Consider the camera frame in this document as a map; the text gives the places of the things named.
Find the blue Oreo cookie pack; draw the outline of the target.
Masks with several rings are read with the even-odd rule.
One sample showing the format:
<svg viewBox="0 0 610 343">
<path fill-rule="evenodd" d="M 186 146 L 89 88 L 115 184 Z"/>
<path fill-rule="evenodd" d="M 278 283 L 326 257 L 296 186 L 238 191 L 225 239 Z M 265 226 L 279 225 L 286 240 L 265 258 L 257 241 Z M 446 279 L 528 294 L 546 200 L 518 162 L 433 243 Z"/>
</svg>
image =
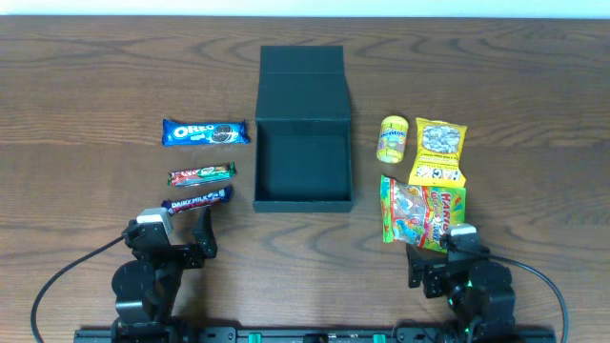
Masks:
<svg viewBox="0 0 610 343">
<path fill-rule="evenodd" d="M 245 122 L 179 123 L 163 120 L 164 147 L 249 144 Z"/>
</svg>

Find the dark green hinged gift box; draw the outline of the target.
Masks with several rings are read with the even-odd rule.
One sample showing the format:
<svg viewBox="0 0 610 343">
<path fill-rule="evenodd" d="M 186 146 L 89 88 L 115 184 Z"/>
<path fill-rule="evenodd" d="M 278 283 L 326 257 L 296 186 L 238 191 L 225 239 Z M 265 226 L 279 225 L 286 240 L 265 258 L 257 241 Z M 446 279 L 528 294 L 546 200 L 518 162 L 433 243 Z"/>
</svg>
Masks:
<svg viewBox="0 0 610 343">
<path fill-rule="evenodd" d="M 349 212 L 351 124 L 342 47 L 262 47 L 254 210 Z"/>
</svg>

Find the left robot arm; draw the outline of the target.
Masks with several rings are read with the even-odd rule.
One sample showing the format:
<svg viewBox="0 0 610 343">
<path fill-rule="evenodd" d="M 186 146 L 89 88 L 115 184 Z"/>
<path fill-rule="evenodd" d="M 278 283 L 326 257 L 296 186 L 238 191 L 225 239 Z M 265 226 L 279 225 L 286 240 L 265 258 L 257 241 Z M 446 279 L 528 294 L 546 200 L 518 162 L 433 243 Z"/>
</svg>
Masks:
<svg viewBox="0 0 610 343">
<path fill-rule="evenodd" d="M 118 318 L 112 342 L 197 342 L 198 332 L 172 316 L 183 272 L 201 269 L 217 256 L 211 211 L 200 214 L 192 228 L 193 243 L 173 245 L 173 222 L 165 208 L 146 209 L 122 232 L 134 260 L 112 277 Z"/>
</svg>

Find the yellow sunflower seed snack bag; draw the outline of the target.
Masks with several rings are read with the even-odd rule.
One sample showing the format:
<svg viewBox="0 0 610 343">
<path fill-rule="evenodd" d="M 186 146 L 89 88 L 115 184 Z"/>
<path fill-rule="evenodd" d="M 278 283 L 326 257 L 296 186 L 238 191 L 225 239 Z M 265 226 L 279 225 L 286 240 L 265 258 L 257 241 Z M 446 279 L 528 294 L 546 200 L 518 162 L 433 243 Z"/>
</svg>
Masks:
<svg viewBox="0 0 610 343">
<path fill-rule="evenodd" d="M 409 184 L 463 188 L 466 177 L 459 168 L 466 126 L 421 117 L 417 122 L 417 153 Z"/>
</svg>

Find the red green Milo KitKat bar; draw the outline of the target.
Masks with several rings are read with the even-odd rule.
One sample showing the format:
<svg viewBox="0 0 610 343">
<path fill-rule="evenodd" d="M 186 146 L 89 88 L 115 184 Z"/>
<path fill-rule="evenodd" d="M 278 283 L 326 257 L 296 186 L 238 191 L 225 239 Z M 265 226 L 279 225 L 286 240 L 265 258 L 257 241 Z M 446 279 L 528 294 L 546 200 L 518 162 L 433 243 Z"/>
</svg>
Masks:
<svg viewBox="0 0 610 343">
<path fill-rule="evenodd" d="M 171 171 L 167 184 L 170 187 L 193 187 L 226 181 L 236 175 L 234 163 L 183 171 Z"/>
</svg>

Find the green Haribo gummy worms bag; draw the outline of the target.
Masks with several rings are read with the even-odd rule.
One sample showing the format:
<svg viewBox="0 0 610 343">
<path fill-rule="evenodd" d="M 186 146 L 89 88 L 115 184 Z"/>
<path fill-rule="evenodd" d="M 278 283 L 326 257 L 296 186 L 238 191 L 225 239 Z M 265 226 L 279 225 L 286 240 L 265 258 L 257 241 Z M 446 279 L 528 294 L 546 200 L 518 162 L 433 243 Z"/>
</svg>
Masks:
<svg viewBox="0 0 610 343">
<path fill-rule="evenodd" d="M 446 253 L 441 237 L 462 224 L 466 210 L 465 188 L 419 186 L 392 177 L 380 177 L 382 241 L 403 241 L 418 248 Z"/>
</svg>

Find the yellow Mentos gum bottle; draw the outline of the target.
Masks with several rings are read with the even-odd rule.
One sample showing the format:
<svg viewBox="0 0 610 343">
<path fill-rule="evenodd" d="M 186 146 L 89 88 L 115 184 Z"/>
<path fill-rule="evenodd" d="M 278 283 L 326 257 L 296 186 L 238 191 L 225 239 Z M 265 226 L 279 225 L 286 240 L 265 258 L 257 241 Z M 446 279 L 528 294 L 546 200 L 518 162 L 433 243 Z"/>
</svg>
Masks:
<svg viewBox="0 0 610 343">
<path fill-rule="evenodd" d="M 376 148 L 376 157 L 379 161 L 388 164 L 402 161 L 408 129 L 408 121 L 402 116 L 390 115 L 382 120 Z"/>
</svg>

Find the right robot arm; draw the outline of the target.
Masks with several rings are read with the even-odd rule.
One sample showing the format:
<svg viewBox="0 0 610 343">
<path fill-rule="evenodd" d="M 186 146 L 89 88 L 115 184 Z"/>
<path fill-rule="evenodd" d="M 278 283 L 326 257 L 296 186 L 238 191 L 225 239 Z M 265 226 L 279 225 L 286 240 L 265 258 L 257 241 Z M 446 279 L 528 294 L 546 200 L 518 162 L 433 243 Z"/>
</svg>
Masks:
<svg viewBox="0 0 610 343">
<path fill-rule="evenodd" d="M 409 287 L 428 298 L 444 297 L 454 321 L 444 323 L 434 342 L 518 342 L 515 292 L 508 268 L 491 260 L 476 233 L 441 237 L 444 255 L 409 245 Z"/>
</svg>

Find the purple Dairy Milk chocolate bar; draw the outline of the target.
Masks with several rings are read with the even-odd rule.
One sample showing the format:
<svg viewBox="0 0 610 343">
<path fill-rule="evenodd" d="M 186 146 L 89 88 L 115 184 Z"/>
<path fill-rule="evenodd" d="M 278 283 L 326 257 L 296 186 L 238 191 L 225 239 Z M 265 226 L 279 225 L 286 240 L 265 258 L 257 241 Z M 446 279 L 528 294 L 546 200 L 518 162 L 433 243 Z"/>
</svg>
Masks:
<svg viewBox="0 0 610 343">
<path fill-rule="evenodd" d="M 216 192 L 209 192 L 205 195 L 200 195 L 182 200 L 164 200 L 161 207 L 165 208 L 170 215 L 175 215 L 181 212 L 210 207 L 220 203 L 229 202 L 233 194 L 233 187 L 226 186 Z"/>
</svg>

